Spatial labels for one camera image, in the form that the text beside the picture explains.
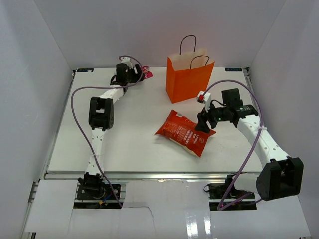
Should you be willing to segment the red candy wrapper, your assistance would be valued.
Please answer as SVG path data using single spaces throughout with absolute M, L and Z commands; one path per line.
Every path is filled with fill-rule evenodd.
M 150 71 L 149 66 L 143 66 L 142 70 L 143 70 L 143 74 L 144 74 L 144 79 L 153 77 L 153 73 Z

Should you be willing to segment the large red chips bag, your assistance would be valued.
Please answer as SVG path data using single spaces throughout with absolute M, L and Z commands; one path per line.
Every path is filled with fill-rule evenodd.
M 160 135 L 183 147 L 187 152 L 201 157 L 208 138 L 216 134 L 216 131 L 209 130 L 208 133 L 195 130 L 196 123 L 171 110 L 163 125 L 155 135 Z

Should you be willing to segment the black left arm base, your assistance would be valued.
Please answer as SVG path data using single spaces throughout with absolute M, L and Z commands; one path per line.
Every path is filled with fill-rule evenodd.
M 77 200 L 115 200 L 114 193 L 109 184 L 104 183 L 100 174 L 90 175 L 88 172 L 77 179 Z

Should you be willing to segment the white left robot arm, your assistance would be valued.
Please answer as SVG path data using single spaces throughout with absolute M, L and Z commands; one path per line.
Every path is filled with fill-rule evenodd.
M 84 179 L 79 182 L 85 189 L 88 189 L 88 193 L 95 199 L 99 199 L 105 194 L 103 176 L 101 175 L 101 171 L 104 169 L 100 156 L 104 151 L 104 136 L 107 130 L 114 125 L 114 104 L 126 93 L 130 84 L 143 81 L 144 78 L 140 64 L 117 64 L 116 74 L 110 81 L 111 89 L 98 97 L 92 97 L 90 100 L 88 123 L 92 133 L 91 148 L 93 152 Z

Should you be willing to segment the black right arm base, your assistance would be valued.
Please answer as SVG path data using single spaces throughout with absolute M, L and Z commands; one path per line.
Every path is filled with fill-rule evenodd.
M 208 194 L 210 206 L 217 208 L 228 186 L 233 181 L 233 177 L 235 177 L 235 173 L 227 175 L 224 183 L 208 183 L 203 187 L 203 191 Z M 235 189 L 234 186 L 232 186 L 231 190 L 227 194 L 225 201 L 223 202 L 221 207 L 226 206 L 227 204 L 237 200 L 238 198 L 245 196 L 246 194 L 248 194 L 247 191 L 237 190 Z M 255 204 L 256 204 L 255 196 L 253 193 L 250 193 L 250 195 L 248 195 L 246 198 L 241 199 L 240 201 L 236 202 L 231 207 L 232 208 L 239 208 L 244 206 L 250 207 Z

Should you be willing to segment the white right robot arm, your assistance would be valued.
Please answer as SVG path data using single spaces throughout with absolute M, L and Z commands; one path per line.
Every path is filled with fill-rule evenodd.
M 295 196 L 300 193 L 304 164 L 298 157 L 290 157 L 268 133 L 259 113 L 252 105 L 244 105 L 237 88 L 222 91 L 223 103 L 215 107 L 210 93 L 199 92 L 197 97 L 204 108 L 197 115 L 196 130 L 208 132 L 218 122 L 232 123 L 248 140 L 258 156 L 262 171 L 244 173 L 241 167 L 225 181 L 226 195 L 232 199 L 245 192 L 258 194 L 262 200 Z

